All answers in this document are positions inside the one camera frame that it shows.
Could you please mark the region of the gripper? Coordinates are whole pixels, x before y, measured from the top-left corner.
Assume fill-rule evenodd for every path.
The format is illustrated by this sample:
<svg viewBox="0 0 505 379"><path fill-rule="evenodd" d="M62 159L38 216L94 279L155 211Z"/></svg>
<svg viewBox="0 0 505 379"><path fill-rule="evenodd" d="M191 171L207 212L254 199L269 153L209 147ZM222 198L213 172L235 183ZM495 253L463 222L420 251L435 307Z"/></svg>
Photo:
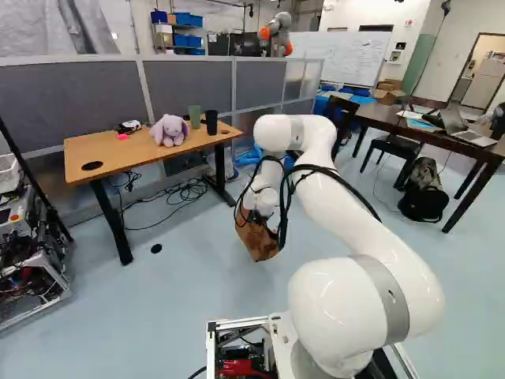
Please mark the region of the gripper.
<svg viewBox="0 0 505 379"><path fill-rule="evenodd" d="M267 225L268 219L269 219L268 216L262 216L260 212L256 209L249 211L249 223L251 223L256 227L262 228L269 234L274 234L275 230L271 229Z"/></svg>

